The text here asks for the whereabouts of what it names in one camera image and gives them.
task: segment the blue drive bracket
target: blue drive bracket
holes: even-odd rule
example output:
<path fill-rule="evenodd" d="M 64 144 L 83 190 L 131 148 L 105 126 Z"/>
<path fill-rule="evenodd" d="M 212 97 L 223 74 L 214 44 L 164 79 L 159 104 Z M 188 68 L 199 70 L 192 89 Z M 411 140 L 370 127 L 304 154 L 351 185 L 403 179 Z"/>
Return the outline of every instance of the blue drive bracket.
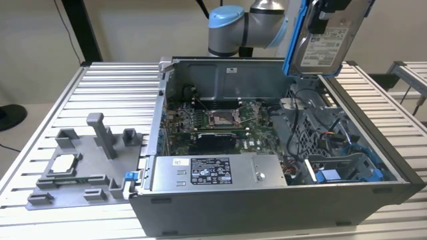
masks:
<path fill-rule="evenodd" d="M 310 4 L 308 0 L 300 0 L 300 7 L 299 7 L 298 16 L 296 16 L 296 23 L 294 26 L 291 43 L 288 45 L 288 49 L 287 49 L 287 53 L 286 53 L 286 57 L 284 57 L 284 64 L 283 64 L 283 72 L 284 72 L 284 75 L 287 75 L 287 76 L 290 76 L 292 55 L 294 55 L 294 51 L 295 51 L 296 41 L 299 39 L 299 35 L 300 35 L 300 31 L 302 31 L 303 22 L 306 19 L 308 4 Z"/>

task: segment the metal frame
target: metal frame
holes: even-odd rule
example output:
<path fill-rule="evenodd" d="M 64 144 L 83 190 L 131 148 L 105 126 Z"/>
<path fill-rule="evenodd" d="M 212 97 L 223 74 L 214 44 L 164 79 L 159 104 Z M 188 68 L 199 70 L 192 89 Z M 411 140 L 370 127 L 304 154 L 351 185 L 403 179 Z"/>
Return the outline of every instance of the metal frame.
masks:
<path fill-rule="evenodd" d="M 427 62 L 395 61 L 387 73 L 398 75 L 420 95 L 427 97 Z"/>
<path fill-rule="evenodd" d="M 141 102 L 147 99 L 143 94 L 144 81 L 141 80 L 147 79 L 148 76 L 156 79 L 156 66 L 158 64 L 148 65 L 143 63 L 95 63 L 91 66 L 91 71 L 87 68 L 79 69 L 5 177 L 0 181 L 0 187 L 3 187 L 0 206 L 7 205 L 4 209 L 0 207 L 0 237 L 45 239 L 55 238 L 64 233 L 67 233 L 67 238 L 73 239 L 147 237 L 129 204 L 37 211 L 27 211 L 23 205 L 27 203 L 27 195 L 32 192 L 33 183 L 39 178 L 37 173 L 44 170 L 45 162 L 41 160 L 49 159 L 53 153 L 51 137 L 45 137 L 45 133 L 49 136 L 53 134 L 53 128 L 51 128 L 53 123 L 64 123 L 64 118 L 76 116 L 76 114 L 91 108 L 99 109 L 104 114 L 113 114 L 112 125 L 116 131 L 120 131 L 120 128 L 124 128 L 120 124 L 129 120 L 127 116 L 136 116 L 135 118 L 140 119 L 141 114 L 145 114 L 135 105 L 135 102 Z M 133 85 L 128 86 L 129 79 L 137 79 L 139 81 L 133 81 Z M 76 83 L 80 80 L 83 80 L 80 83 L 85 82 L 85 86 L 83 84 L 76 88 Z M 344 63 L 336 81 L 408 165 L 423 181 L 427 182 L 427 129 L 424 126 L 358 66 L 350 66 Z M 120 87 L 117 86 L 111 92 L 112 89 L 105 86 L 113 86 L 115 84 L 119 84 Z M 107 96 L 113 101 L 104 103 Z M 141 130 L 145 129 L 144 133 L 149 133 L 148 126 L 136 127 Z M 145 158 L 141 157 L 140 166 L 144 165 Z M 427 236 L 426 215 L 427 188 L 416 193 L 403 204 L 382 207 L 356 227 L 203 236 L 190 237 L 188 239 L 422 239 Z"/>
<path fill-rule="evenodd" d="M 65 9 L 84 60 L 87 62 L 101 62 L 103 56 L 99 43 L 96 41 L 84 0 L 61 0 L 61 4 Z"/>

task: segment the aluminum extrusion table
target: aluminum extrusion table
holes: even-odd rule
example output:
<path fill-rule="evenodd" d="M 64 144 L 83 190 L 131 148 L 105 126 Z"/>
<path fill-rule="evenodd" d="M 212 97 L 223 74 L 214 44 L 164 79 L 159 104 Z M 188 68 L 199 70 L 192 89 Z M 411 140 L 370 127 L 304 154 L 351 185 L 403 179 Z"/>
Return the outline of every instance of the aluminum extrusion table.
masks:
<path fill-rule="evenodd" d="M 403 158 L 427 182 L 427 129 L 358 66 L 336 77 Z M 27 211 L 27 197 L 55 151 L 60 128 L 93 135 L 85 116 L 103 112 L 113 133 L 135 128 L 149 137 L 159 88 L 158 63 L 93 63 L 81 67 L 0 181 L 0 238 L 145 238 L 129 204 Z M 141 147 L 141 162 L 147 149 Z M 384 206 L 354 227 L 304 229 L 191 239 L 379 240 L 427 238 L 427 188 L 406 203 Z"/>

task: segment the blue plastic clip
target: blue plastic clip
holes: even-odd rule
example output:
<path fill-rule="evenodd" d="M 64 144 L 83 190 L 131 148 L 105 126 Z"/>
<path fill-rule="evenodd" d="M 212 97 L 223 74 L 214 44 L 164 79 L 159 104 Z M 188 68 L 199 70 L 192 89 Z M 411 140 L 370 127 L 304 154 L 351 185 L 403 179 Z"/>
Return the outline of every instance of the blue plastic clip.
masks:
<path fill-rule="evenodd" d="M 128 171 L 124 175 L 124 181 L 136 182 L 140 178 L 140 173 L 137 171 Z"/>

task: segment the hard drive label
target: hard drive label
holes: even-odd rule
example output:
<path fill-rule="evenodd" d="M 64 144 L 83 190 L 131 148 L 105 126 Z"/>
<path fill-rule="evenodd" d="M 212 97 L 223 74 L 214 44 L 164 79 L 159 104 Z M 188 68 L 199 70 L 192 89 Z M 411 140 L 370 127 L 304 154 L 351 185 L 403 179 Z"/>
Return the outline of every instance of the hard drive label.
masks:
<path fill-rule="evenodd" d="M 348 28 L 327 27 L 324 34 L 312 34 L 308 41 L 302 67 L 331 67 L 342 48 Z"/>
<path fill-rule="evenodd" d="M 191 183 L 194 185 L 232 184 L 230 158 L 192 158 Z"/>

